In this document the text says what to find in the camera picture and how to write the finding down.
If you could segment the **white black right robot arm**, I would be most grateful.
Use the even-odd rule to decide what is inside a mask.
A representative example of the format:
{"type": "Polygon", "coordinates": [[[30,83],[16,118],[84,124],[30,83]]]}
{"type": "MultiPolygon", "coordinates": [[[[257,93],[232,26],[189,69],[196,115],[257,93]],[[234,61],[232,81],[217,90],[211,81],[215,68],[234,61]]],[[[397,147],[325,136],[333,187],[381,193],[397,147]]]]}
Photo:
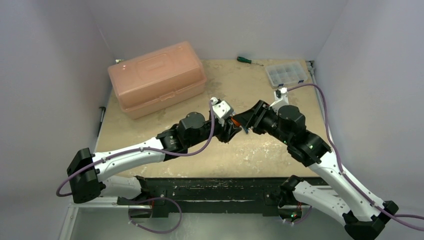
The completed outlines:
{"type": "Polygon", "coordinates": [[[236,114],[233,119],[254,133],[269,134],[287,146],[289,155],[319,175],[336,192],[328,194],[296,175],[290,176],[281,186],[279,207],[294,202],[310,205],[337,220],[354,240],[375,240],[399,207],[393,201],[384,201],[362,184],[362,196],[343,175],[337,155],[318,135],[307,130],[306,117],[294,105],[279,109],[260,100],[251,109],[236,114]]]}

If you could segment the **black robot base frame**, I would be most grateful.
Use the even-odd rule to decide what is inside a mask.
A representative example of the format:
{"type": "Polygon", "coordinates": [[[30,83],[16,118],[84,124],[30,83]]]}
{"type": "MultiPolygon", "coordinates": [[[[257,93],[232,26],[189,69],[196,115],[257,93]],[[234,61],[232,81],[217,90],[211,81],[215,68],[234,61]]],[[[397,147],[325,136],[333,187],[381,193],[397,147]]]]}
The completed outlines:
{"type": "Polygon", "coordinates": [[[131,200],[118,197],[119,206],[145,206],[135,218],[166,218],[170,213],[261,214],[297,220],[308,207],[295,199],[281,204],[280,186],[287,177],[141,178],[141,194],[131,200]]]}

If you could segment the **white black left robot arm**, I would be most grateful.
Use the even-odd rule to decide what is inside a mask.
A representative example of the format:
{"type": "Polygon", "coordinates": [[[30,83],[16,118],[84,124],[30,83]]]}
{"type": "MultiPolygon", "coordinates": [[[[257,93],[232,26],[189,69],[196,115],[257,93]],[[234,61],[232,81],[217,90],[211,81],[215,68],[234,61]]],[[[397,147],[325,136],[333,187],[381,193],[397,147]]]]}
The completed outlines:
{"type": "Polygon", "coordinates": [[[78,150],[66,172],[73,202],[89,202],[112,189],[112,178],[123,171],[178,157],[199,154],[212,138],[228,143],[243,129],[231,117],[220,123],[211,114],[209,119],[190,112],[171,128],[142,143],[109,152],[91,152],[88,147],[78,150]]]}

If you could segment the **orange black padlock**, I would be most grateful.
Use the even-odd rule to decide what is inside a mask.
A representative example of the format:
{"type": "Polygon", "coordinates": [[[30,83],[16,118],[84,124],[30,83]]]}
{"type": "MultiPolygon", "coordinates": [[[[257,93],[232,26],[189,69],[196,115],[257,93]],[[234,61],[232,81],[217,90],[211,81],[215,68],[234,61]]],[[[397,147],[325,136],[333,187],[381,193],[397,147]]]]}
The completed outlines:
{"type": "Polygon", "coordinates": [[[236,121],[234,118],[232,118],[231,119],[231,121],[233,122],[233,124],[236,126],[236,127],[241,127],[242,125],[238,122],[238,121],[236,121]]]}

